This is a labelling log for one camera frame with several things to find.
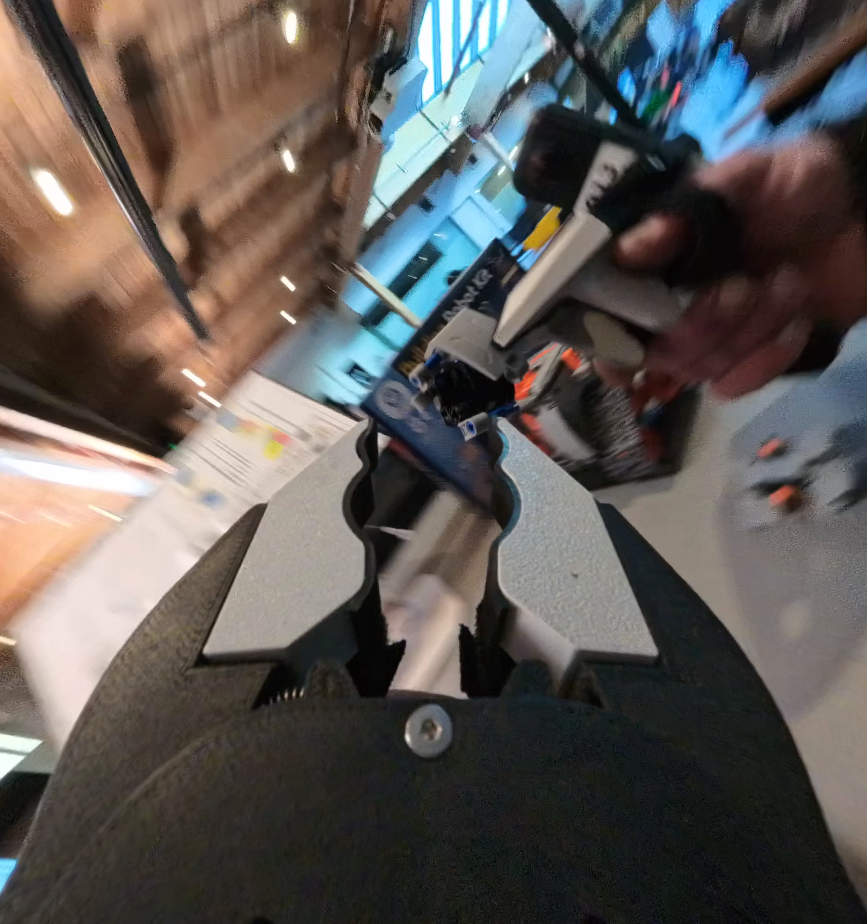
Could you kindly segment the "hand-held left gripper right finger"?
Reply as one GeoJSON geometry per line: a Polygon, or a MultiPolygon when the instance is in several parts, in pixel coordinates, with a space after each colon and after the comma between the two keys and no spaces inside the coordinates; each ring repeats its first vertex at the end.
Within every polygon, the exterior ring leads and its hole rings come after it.
{"type": "Polygon", "coordinates": [[[577,662],[648,666],[659,649],[590,491],[499,421],[494,510],[501,524],[485,603],[498,647],[566,679],[577,662]]]}

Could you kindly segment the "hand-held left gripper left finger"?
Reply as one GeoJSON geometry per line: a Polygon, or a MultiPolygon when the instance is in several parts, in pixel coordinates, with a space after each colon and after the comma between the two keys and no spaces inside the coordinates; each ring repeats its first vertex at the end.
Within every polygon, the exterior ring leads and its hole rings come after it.
{"type": "Polygon", "coordinates": [[[377,430],[358,422],[266,503],[234,574],[203,658],[274,662],[296,683],[318,662],[346,666],[357,683],[393,676],[367,533],[377,430]]]}

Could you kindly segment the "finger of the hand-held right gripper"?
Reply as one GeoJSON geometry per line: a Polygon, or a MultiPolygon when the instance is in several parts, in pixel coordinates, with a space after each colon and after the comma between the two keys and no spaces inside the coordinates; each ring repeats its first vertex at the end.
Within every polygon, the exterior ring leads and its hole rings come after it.
{"type": "Polygon", "coordinates": [[[463,308],[429,341],[425,361],[453,359],[491,380],[506,376],[505,350],[494,341],[498,321],[475,308],[463,308]]]}

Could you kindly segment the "black toy wheel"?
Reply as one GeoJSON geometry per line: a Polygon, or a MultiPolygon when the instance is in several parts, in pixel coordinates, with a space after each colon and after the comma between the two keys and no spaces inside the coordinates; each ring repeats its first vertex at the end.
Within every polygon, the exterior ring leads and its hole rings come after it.
{"type": "Polygon", "coordinates": [[[408,381],[416,389],[416,404],[433,406],[443,422],[456,429],[477,413],[493,414],[513,403],[513,387],[506,378],[491,380],[458,360],[423,361],[408,381]]]}

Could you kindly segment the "grey orange tracked toy robot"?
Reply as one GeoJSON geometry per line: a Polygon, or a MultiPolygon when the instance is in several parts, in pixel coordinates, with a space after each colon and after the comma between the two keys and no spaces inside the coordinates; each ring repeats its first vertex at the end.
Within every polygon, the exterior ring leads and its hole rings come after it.
{"type": "Polygon", "coordinates": [[[578,352],[552,344],[515,386],[514,426],[590,491],[670,478],[683,466],[698,389],[624,388],[578,352]]]}

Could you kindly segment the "blue robot kit box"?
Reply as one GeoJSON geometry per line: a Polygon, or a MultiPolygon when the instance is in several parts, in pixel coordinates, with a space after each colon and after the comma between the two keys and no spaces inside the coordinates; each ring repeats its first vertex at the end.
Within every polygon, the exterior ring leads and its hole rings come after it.
{"type": "Polygon", "coordinates": [[[360,404],[381,432],[401,442],[430,473],[483,509],[492,500],[487,451],[479,442],[465,442],[435,408],[416,405],[416,389],[408,376],[424,361],[430,341],[463,309],[496,318],[522,274],[504,241],[494,239],[440,297],[360,404]]]}

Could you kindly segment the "open instruction booklet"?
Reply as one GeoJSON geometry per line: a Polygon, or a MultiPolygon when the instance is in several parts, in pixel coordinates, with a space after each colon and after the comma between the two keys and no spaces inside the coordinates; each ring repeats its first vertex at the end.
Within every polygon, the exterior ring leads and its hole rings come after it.
{"type": "Polygon", "coordinates": [[[13,622],[48,740],[64,742],[106,667],[162,596],[257,503],[356,426],[250,373],[167,458],[173,472],[13,622]]]}

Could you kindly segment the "black light track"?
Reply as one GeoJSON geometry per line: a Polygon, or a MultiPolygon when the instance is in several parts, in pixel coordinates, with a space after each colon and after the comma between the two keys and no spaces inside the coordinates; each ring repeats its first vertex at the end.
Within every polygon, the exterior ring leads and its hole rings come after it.
{"type": "Polygon", "coordinates": [[[183,319],[197,340],[211,340],[208,326],[191,301],[173,255],[163,242],[150,205],[139,189],[127,156],[54,3],[4,1],[2,4],[39,61],[69,120],[183,319]]]}

